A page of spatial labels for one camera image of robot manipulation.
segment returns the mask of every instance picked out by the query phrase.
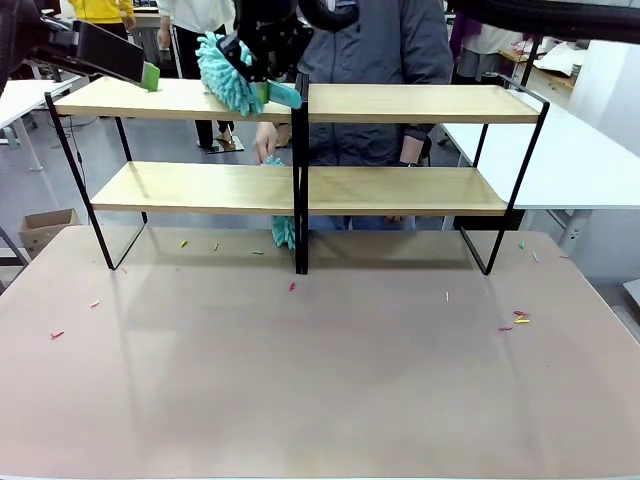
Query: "person in dark jacket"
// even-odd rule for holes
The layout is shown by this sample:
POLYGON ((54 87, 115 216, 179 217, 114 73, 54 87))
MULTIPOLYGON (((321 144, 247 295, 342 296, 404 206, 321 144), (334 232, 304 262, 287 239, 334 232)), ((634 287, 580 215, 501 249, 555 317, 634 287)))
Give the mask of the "person in dark jacket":
MULTIPOLYGON (((348 0, 337 0, 338 8, 348 0)), ((312 83, 446 84, 453 61, 440 0, 361 0, 360 19, 330 33, 317 30, 298 64, 312 83)), ((311 124, 314 166, 417 165, 431 125, 311 124)), ((254 157, 275 152, 277 132, 258 125, 254 157)), ((314 217, 313 229, 399 230, 401 217, 314 217)))

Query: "shelf board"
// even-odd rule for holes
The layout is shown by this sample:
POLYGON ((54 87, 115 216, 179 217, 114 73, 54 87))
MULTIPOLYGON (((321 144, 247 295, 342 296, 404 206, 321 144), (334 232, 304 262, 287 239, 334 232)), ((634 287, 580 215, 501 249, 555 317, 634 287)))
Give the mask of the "shelf board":
MULTIPOLYGON (((92 199, 96 210, 292 215, 291 168, 129 162, 92 199)), ((472 168, 309 169, 310 215, 502 215, 472 168)))
POLYGON ((293 215, 284 167, 127 162, 91 200, 121 212, 293 215))
MULTIPOLYGON (((312 123, 535 123, 538 112, 494 85, 311 84, 312 123)), ((56 102, 59 114, 177 120, 288 122, 290 109, 268 103, 264 113, 242 117, 200 80, 163 78, 157 92, 101 78, 56 102)))

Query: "yellow shirt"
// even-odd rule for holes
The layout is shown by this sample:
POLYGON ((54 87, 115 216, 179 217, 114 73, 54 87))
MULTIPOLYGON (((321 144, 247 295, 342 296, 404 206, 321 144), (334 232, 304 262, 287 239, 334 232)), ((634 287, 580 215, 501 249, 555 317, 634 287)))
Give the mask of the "yellow shirt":
POLYGON ((120 23, 122 13, 133 17, 131 0, 69 0, 76 16, 90 23, 120 23))

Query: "white shirt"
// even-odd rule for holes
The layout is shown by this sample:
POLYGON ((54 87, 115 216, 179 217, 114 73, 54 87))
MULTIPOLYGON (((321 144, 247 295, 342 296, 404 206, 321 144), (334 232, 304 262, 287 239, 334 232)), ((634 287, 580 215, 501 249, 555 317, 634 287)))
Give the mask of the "white shirt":
POLYGON ((522 40, 522 34, 502 30, 490 25, 482 25, 482 31, 478 35, 465 37, 462 46, 474 53, 488 55, 498 53, 500 49, 508 49, 512 43, 522 40))
POLYGON ((157 0, 162 16, 195 33, 213 32, 235 18, 231 0, 157 0))

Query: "cardboard box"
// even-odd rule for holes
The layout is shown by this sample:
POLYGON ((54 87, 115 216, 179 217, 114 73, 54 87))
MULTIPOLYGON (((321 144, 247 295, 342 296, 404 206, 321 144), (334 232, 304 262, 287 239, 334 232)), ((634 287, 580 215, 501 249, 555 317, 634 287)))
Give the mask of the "cardboard box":
POLYGON ((73 208, 24 217, 20 227, 20 240, 31 260, 36 258, 64 227, 70 225, 80 225, 78 214, 73 208))

